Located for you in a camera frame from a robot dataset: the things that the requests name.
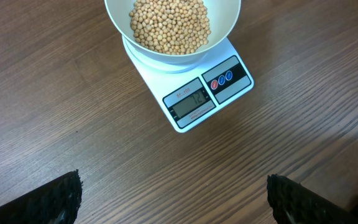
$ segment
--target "pile of beans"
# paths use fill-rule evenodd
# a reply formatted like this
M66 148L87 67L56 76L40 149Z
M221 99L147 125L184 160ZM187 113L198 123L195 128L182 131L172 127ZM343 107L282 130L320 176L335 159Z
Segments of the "pile of beans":
M184 55L208 44L211 30L202 0L137 0L134 6L129 13L131 28L141 46Z

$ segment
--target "scale button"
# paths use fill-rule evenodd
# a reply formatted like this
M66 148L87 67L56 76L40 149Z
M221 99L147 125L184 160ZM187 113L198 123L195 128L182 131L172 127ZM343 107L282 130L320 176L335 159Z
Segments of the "scale button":
M231 71L226 72L226 80L230 81L233 78L233 73Z
M219 77L219 85L223 85L225 81L226 81L226 79L225 79L224 75L221 75Z
M218 87L218 81L213 80L213 81L211 82L211 89L212 89L212 90L216 90L217 87Z

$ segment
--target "digital kitchen scale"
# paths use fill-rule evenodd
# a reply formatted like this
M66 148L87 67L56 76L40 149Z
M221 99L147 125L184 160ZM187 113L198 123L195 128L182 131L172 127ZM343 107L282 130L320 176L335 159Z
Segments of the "digital kitchen scale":
M162 111L185 133L254 87L247 67L226 38L197 62L179 65L155 61L124 47Z

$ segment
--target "wood grain surface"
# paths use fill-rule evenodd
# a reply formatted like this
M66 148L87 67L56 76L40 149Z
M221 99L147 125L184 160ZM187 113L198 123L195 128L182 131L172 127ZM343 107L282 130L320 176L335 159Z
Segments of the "wood grain surface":
M77 223L275 223L275 173L350 209L358 0L243 1L229 39L255 88L179 134L102 0L0 0L0 205L79 169Z

